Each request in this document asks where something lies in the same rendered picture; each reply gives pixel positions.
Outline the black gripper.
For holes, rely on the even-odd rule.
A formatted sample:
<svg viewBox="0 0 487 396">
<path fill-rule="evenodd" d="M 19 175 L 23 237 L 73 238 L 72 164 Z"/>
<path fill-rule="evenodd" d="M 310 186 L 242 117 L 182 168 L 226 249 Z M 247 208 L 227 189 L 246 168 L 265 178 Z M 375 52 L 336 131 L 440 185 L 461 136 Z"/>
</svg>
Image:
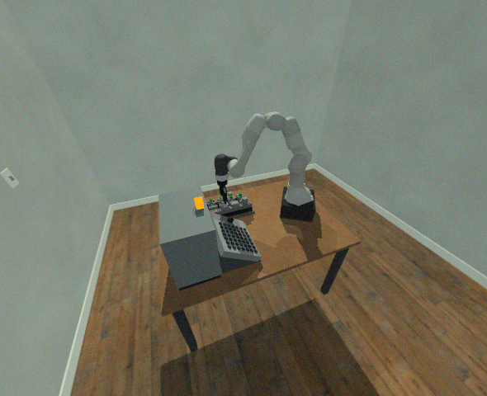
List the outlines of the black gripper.
<svg viewBox="0 0 487 396">
<path fill-rule="evenodd" d="M 217 181 L 218 186 L 220 186 L 221 203 L 223 202 L 224 208 L 227 207 L 227 190 L 226 190 L 227 183 L 228 183 L 227 180 Z"/>
</svg>

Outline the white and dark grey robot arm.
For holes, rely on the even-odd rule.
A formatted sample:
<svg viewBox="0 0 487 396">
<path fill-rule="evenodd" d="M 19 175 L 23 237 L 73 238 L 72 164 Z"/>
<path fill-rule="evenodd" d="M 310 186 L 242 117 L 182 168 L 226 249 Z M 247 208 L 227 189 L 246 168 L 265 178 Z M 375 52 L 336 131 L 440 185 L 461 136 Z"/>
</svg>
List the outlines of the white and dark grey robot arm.
<svg viewBox="0 0 487 396">
<path fill-rule="evenodd" d="M 265 116 L 255 114 L 247 123 L 242 134 L 243 150 L 239 158 L 229 157 L 223 153 L 215 157 L 215 179 L 223 182 L 229 175 L 234 178 L 241 177 L 260 134 L 270 126 L 270 130 L 282 131 L 287 148 L 294 155 L 288 164 L 290 179 L 285 195 L 286 201 L 299 206 L 314 200 L 304 183 L 305 169 L 312 159 L 312 153 L 305 145 L 296 118 L 285 118 L 281 113 L 277 114 L 277 111 L 271 111 Z"/>
</svg>

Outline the grey control cabinet with keypad desk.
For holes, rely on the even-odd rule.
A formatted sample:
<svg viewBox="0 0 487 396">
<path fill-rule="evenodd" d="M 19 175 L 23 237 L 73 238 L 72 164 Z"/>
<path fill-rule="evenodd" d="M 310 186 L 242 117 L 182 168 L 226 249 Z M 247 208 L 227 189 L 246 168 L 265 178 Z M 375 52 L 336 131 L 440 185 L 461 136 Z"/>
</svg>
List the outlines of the grey control cabinet with keypad desk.
<svg viewBox="0 0 487 396">
<path fill-rule="evenodd" d="M 179 290 L 261 261 L 244 222 L 211 213 L 200 187 L 158 195 L 158 209 L 160 246 Z"/>
</svg>

